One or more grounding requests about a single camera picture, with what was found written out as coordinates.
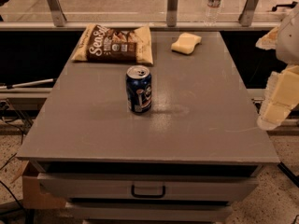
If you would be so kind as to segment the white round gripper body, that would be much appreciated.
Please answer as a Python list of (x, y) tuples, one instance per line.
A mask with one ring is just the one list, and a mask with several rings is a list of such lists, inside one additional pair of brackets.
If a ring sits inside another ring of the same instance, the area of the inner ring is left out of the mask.
[(299, 64), (299, 5), (293, 8), (278, 28), (277, 58), (287, 64)]

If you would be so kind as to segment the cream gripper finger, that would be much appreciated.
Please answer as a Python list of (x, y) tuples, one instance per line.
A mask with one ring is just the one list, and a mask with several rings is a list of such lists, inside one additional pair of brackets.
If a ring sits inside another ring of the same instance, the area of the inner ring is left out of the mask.
[(299, 65), (290, 64), (267, 80), (257, 124), (262, 130), (274, 130), (299, 105)]
[(278, 40), (278, 27), (273, 28), (270, 30), (266, 35), (259, 38), (255, 44), (255, 47), (258, 49), (275, 49), (277, 47), (277, 40)]

